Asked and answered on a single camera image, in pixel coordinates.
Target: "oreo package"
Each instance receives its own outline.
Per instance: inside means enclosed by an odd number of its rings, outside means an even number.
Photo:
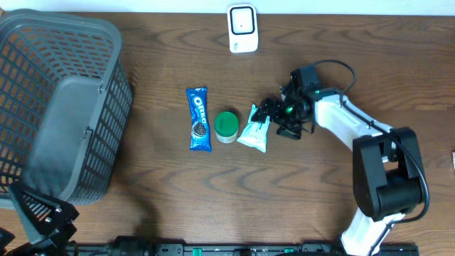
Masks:
[[[190,150],[211,152],[210,127],[207,118],[207,87],[186,89],[186,96],[192,121]]]

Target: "white backdrop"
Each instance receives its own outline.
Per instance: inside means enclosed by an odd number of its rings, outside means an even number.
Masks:
[[[261,14],[455,15],[455,0],[0,0],[5,11],[137,11],[225,13],[249,3]]]

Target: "plastic basket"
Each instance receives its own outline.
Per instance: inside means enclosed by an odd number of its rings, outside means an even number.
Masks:
[[[0,207],[25,184],[74,204],[107,191],[132,103],[112,24],[19,10],[0,20]]]

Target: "wooden table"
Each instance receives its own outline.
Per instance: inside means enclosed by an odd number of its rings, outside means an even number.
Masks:
[[[189,243],[333,240],[357,208],[352,153],[330,132],[293,141],[269,129],[267,153],[213,134],[234,107],[241,129],[253,103],[278,95],[289,73],[315,60],[351,64],[348,94],[381,122],[416,131],[432,204],[425,219],[398,225],[388,241],[416,242],[422,255],[455,250],[455,18],[259,15],[259,50],[234,55],[225,15],[81,14],[107,19],[123,36],[122,63],[135,96],[108,194],[78,206],[78,242],[118,235]],[[350,74],[318,68],[326,86]],[[208,87],[213,152],[192,152],[185,89]],[[16,213],[0,226],[27,241]]]

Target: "green lid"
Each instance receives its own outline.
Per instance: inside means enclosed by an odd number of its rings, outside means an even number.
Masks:
[[[222,137],[231,137],[239,130],[239,119],[231,112],[221,112],[215,118],[215,132]]]

